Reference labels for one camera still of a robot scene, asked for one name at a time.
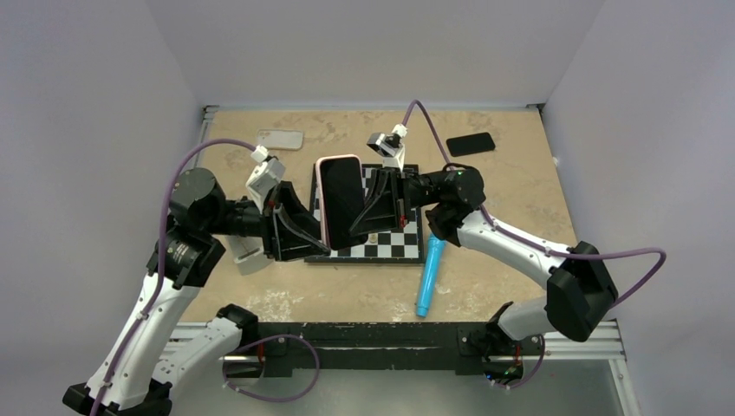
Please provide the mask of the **white phone case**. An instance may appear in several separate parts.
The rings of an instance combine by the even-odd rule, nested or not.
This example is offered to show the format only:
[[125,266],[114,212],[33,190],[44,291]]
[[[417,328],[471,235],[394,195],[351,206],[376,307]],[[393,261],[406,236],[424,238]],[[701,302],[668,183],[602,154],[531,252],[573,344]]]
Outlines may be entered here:
[[303,146],[304,133],[297,130],[260,129],[257,143],[269,150],[297,151]]

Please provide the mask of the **black phone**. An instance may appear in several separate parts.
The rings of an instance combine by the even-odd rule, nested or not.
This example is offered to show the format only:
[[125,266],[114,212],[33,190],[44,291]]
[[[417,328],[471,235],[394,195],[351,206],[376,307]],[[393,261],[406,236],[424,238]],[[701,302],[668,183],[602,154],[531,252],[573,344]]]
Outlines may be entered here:
[[453,157],[493,152],[496,143],[489,132],[472,133],[446,140],[446,148]]

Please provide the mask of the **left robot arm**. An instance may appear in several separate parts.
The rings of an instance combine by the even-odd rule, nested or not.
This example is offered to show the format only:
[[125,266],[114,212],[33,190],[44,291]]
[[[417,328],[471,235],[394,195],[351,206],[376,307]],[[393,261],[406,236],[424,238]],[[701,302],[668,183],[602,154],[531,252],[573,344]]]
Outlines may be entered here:
[[182,172],[133,312],[94,375],[68,388],[62,399],[67,407],[82,415],[167,415],[211,363],[256,348],[257,316],[230,304],[182,348],[164,353],[180,317],[222,258],[223,236],[259,238],[266,257],[278,262],[328,253],[317,220],[290,182],[276,185],[266,203],[257,205],[249,198],[227,199],[207,169]]

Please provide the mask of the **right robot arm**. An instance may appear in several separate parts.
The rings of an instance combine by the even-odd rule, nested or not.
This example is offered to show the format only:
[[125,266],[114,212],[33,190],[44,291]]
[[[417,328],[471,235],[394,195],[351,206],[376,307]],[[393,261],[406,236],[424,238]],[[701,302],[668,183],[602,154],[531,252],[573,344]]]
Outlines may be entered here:
[[506,353],[526,337],[554,331],[586,341],[618,298],[596,247],[557,244],[491,218],[483,207],[483,186],[479,171],[466,165],[450,163],[423,174],[382,167],[349,232],[398,230],[407,225],[409,211],[426,207],[435,237],[493,257],[545,291],[530,301],[508,302],[491,317],[486,340],[493,350]]

